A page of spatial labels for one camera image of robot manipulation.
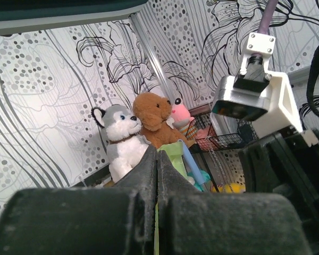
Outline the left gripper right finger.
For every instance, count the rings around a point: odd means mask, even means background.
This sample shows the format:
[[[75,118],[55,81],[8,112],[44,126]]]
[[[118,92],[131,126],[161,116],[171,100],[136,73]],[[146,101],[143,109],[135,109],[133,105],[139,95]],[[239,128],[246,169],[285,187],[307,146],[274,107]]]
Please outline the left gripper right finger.
[[[311,254],[291,202],[271,193],[209,193],[158,152],[160,254]]]

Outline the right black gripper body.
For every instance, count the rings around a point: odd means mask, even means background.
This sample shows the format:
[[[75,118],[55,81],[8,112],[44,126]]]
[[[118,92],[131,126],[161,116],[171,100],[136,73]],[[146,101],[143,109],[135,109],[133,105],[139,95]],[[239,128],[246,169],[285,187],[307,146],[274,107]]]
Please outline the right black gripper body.
[[[248,144],[238,155],[248,192],[277,193],[296,209],[310,244],[319,244],[319,132],[280,133]]]

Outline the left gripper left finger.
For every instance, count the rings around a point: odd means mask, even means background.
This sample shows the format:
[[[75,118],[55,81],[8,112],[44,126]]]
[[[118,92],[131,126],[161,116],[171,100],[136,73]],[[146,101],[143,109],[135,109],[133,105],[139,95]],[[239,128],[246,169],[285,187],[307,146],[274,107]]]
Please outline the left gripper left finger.
[[[110,188],[25,189],[0,216],[0,254],[153,254],[157,151]]]

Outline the green plastic trash bag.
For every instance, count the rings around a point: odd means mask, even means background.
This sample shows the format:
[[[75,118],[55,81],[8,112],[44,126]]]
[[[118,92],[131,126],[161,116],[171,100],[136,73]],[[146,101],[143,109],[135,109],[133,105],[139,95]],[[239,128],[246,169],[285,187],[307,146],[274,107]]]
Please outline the green plastic trash bag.
[[[166,254],[165,212],[170,197],[205,191],[205,184],[196,188],[195,179],[187,174],[181,142],[165,144],[157,150],[154,254]]]

